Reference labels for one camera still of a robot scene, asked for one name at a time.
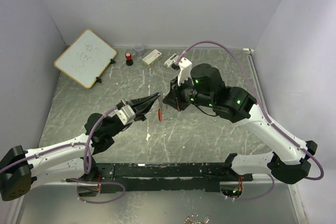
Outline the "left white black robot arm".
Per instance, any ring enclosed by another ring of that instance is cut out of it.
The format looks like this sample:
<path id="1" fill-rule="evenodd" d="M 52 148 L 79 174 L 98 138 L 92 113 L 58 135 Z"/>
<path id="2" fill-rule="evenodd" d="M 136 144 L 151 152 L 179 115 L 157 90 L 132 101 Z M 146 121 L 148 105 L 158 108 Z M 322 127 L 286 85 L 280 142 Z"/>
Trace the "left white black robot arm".
<path id="1" fill-rule="evenodd" d="M 91 114 L 86 132 L 70 140 L 35 149 L 12 147 L 1 159 L 1 199 L 15 200 L 40 185 L 63 179 L 97 178 L 98 168 L 92 156 L 114 144 L 113 137 L 136 121 L 145 121 L 146 114 L 160 98 L 158 92 L 129 101 L 121 100 L 107 112 Z"/>

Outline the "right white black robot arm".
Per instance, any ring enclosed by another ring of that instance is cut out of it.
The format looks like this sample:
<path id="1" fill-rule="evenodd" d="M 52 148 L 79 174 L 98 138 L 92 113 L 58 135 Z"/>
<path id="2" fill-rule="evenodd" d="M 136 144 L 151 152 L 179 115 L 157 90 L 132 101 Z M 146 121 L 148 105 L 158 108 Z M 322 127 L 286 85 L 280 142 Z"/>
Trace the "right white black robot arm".
<path id="1" fill-rule="evenodd" d="M 267 120 L 256 98 L 240 87 L 229 87 L 219 70 L 207 63 L 193 66 L 191 62 L 172 64 L 179 70 L 170 82 L 164 104 L 184 111 L 189 105 L 207 107 L 235 125 L 245 127 L 271 152 L 258 155 L 230 154 L 223 167 L 223 176 L 230 181 L 246 174 L 273 175 L 286 184 L 307 179 L 317 144 L 291 137 L 289 132 L 273 120 Z"/>

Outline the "red carabiner keyring with keys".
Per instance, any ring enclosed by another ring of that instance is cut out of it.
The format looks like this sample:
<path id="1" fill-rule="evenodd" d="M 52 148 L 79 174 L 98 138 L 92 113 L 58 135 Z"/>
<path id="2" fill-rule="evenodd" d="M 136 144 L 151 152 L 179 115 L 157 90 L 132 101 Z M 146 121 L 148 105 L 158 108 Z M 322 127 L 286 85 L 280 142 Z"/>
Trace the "red carabiner keyring with keys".
<path id="1" fill-rule="evenodd" d="M 158 102 L 158 119 L 160 122 L 163 121 L 164 113 L 167 111 L 167 105 L 163 102 L 164 99 L 164 93 L 160 92 Z"/>

